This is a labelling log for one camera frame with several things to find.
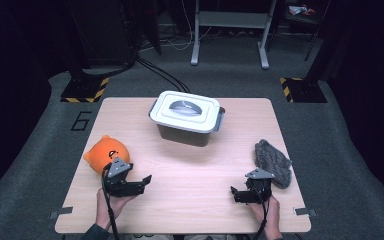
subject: gray sock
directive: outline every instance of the gray sock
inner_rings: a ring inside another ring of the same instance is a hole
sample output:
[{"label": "gray sock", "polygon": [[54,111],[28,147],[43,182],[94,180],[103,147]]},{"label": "gray sock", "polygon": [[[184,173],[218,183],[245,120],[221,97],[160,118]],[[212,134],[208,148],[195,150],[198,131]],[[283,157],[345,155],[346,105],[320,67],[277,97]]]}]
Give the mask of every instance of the gray sock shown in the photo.
[{"label": "gray sock", "polygon": [[289,187],[292,174],[290,170],[291,160],[287,159],[281,151],[264,139],[255,144],[255,154],[257,157],[255,165],[275,175],[273,184],[276,187],[280,189]]}]

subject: box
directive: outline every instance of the box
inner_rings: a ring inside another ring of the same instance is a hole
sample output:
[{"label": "box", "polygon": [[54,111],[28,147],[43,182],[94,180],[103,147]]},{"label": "box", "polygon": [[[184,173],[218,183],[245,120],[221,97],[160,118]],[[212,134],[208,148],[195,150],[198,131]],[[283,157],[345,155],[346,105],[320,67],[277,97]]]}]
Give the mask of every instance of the box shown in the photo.
[{"label": "box", "polygon": [[210,134],[221,128],[225,109],[216,99],[190,93],[165,91],[149,111],[162,138],[204,147]]}]

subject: orange pumpkin toy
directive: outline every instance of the orange pumpkin toy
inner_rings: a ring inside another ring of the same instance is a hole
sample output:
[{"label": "orange pumpkin toy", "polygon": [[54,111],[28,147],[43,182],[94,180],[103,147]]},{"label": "orange pumpkin toy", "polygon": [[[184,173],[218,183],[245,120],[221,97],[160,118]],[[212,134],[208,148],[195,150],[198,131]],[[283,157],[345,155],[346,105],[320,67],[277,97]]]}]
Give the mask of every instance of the orange pumpkin toy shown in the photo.
[{"label": "orange pumpkin toy", "polygon": [[130,154],[126,146],[120,141],[104,135],[83,158],[89,163],[95,172],[102,174],[108,163],[112,163],[115,157],[123,159],[126,163],[130,162]]}]

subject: wooden table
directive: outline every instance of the wooden table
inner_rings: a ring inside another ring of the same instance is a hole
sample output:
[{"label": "wooden table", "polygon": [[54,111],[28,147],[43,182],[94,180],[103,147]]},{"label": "wooden table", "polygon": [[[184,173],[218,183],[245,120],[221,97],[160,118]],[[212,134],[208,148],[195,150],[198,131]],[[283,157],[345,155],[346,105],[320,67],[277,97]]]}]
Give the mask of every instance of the wooden table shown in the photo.
[{"label": "wooden table", "polygon": [[[255,169],[255,143],[266,139],[287,157],[285,143],[271,102],[262,98],[219,98],[226,109],[219,132],[211,133],[205,147],[162,139],[148,117],[155,98],[106,98],[101,106],[84,152],[103,135],[123,142],[134,169],[129,181],[152,174],[145,193],[128,203],[117,219],[120,233],[223,234],[255,233],[260,223],[248,206],[236,203],[230,186],[246,190],[245,174]],[[307,232],[308,215],[297,216],[293,208],[305,207],[295,174],[280,190],[272,187],[280,201],[280,230]],[[80,156],[79,165],[60,215],[58,233],[83,233],[94,223],[96,191],[100,176]]]}]

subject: yellow black tape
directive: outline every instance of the yellow black tape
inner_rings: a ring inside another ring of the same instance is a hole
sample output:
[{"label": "yellow black tape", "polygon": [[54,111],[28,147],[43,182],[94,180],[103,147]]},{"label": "yellow black tape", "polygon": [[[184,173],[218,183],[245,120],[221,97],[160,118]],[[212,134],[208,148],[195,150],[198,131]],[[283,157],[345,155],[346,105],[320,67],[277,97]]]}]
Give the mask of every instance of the yellow black tape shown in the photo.
[{"label": "yellow black tape", "polygon": [[96,92],[94,97],[90,98],[78,98],[78,97],[72,97],[72,98],[61,98],[61,102],[71,102],[71,103],[80,103],[80,102],[98,102],[101,98],[102,94],[104,94],[105,87],[108,83],[108,78],[105,78],[102,80],[101,85],[99,86],[98,91]]},{"label": "yellow black tape", "polygon": [[280,84],[282,84],[283,93],[285,94],[286,100],[288,102],[294,102],[292,98],[291,91],[288,87],[287,80],[301,81],[302,78],[280,78]]}]

